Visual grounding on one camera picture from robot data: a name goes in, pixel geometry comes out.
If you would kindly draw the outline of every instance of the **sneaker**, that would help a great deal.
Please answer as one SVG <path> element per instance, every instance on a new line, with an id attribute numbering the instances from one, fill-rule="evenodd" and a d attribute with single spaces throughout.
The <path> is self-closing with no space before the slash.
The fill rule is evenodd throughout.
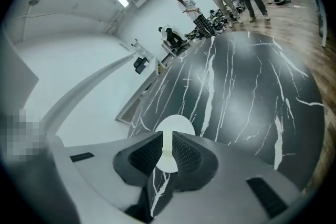
<path id="1" fill-rule="evenodd" d="M 264 18 L 265 18 L 265 20 L 271 20 L 271 18 L 268 16 L 267 13 L 264 15 Z"/>
<path id="2" fill-rule="evenodd" d="M 241 25 L 243 23 L 243 21 L 240 18 L 236 18 L 237 22 Z"/>

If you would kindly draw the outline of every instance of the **black marble surface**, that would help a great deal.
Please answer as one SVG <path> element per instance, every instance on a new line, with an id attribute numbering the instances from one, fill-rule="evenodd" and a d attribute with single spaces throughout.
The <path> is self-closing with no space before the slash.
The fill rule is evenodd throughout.
<path id="1" fill-rule="evenodd" d="M 196 135 L 260 157 L 303 189 L 322 148 L 323 105 L 309 69 L 285 47 L 247 31 L 201 41 L 158 77 L 129 136 L 180 114 Z"/>

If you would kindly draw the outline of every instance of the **woman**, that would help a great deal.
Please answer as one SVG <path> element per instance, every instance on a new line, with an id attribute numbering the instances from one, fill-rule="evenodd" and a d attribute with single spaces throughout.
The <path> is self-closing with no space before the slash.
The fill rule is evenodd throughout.
<path id="1" fill-rule="evenodd" d="M 198 26 L 200 32 L 206 38 L 216 35 L 211 24 L 201 13 L 200 9 L 195 6 L 196 3 L 193 0 L 177 0 L 177 1 L 181 11 L 189 16 L 189 18 L 194 22 L 196 26 Z"/>

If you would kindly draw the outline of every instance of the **black chair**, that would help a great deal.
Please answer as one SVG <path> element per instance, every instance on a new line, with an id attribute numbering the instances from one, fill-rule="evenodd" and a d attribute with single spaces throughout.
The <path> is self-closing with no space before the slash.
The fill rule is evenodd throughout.
<path id="1" fill-rule="evenodd" d="M 148 62 L 147 58 L 140 57 L 135 61 L 133 66 L 135 67 L 136 73 L 141 74 L 141 72 L 146 68 L 146 66 L 144 65 L 146 62 Z"/>

